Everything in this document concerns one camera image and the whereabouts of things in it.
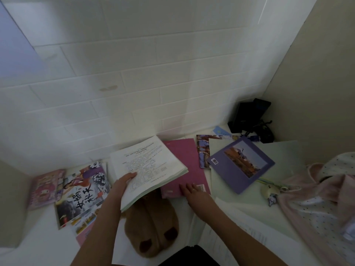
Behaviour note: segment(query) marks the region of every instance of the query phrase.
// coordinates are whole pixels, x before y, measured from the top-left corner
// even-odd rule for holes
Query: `hand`
[[[127,181],[134,178],[136,175],[137,173],[128,173],[116,180],[109,192],[108,198],[113,198],[121,203],[123,193],[127,187]]]
[[[200,191],[195,184],[180,185],[180,189],[186,197],[189,206],[204,222],[210,223],[212,218],[218,217],[221,213],[213,198],[208,193]]]

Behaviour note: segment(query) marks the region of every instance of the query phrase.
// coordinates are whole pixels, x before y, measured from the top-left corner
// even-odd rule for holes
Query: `finger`
[[[120,179],[122,179],[121,181],[123,181],[123,182],[126,183],[128,180],[134,178],[136,175],[137,175],[136,172],[134,172],[134,173],[128,173],[128,174],[125,174],[124,176],[122,176]]]
[[[186,184],[186,188],[191,192],[191,193],[195,193],[197,190],[194,189],[191,184],[187,183]]]
[[[191,192],[186,188],[185,185],[179,184],[179,187],[180,187],[181,192],[183,193],[183,195],[184,195],[185,197],[187,197],[189,194],[191,194]]]
[[[196,184],[192,184],[192,187],[193,187],[194,189],[196,189],[197,191],[201,191],[201,189],[200,189],[198,186],[196,186]]]

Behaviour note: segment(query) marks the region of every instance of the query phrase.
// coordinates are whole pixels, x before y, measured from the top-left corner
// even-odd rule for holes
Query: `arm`
[[[267,262],[268,265],[287,266],[230,220],[208,193],[200,191],[194,184],[181,185],[180,188],[192,210],[217,233],[239,265],[265,265]]]
[[[71,266],[111,266],[113,247],[121,217],[121,198],[127,181],[137,173],[128,173],[117,180],[102,204],[94,226],[76,254]]]

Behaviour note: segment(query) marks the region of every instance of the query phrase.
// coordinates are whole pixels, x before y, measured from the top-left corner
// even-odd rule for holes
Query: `stuffed animal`
[[[168,199],[156,189],[136,201],[123,215],[125,233],[136,252],[145,258],[170,247],[179,234],[179,220]]]

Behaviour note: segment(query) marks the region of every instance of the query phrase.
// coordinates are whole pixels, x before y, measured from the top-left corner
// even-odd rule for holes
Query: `white brick wall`
[[[39,174],[225,123],[316,0],[2,1],[47,68],[0,78],[0,159]]]

